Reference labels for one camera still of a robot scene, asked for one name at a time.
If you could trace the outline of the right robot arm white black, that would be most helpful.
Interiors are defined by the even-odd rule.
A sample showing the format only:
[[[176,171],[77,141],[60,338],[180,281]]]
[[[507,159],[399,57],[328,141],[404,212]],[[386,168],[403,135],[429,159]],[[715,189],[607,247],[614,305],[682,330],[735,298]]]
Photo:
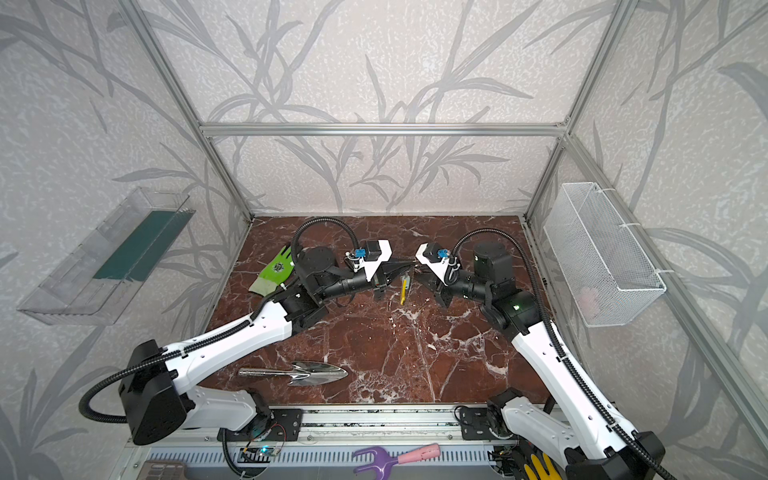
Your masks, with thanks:
[[[671,478],[661,464],[666,450],[659,438],[637,430],[596,386],[550,319],[539,286],[518,287],[515,262],[533,272],[521,245],[479,242],[474,266],[467,270],[460,250],[470,237],[465,234],[452,249],[436,242],[420,245],[415,257],[421,282],[443,307],[455,298],[476,302],[491,327],[532,366],[565,416],[558,420],[509,390],[488,405],[497,436],[517,437],[541,452],[528,464],[530,471],[554,464],[567,479]]]

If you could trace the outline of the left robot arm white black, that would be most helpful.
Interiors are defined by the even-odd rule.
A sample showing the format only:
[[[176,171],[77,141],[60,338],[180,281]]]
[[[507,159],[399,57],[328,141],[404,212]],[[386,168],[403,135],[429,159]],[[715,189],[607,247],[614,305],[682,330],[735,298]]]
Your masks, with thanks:
[[[178,430],[242,431],[265,424],[271,412],[261,397],[245,390],[202,387],[203,380],[257,350],[312,328],[328,313],[330,301],[366,291],[381,293],[413,267],[395,258],[386,240],[361,242],[349,225],[330,217],[352,249],[339,263],[326,246],[306,248],[301,236],[323,223],[315,217],[295,232],[289,247],[293,275],[264,296],[256,309],[222,327],[161,347],[137,346],[128,366],[90,387],[78,403],[86,419],[125,424],[136,445],[149,445]]]

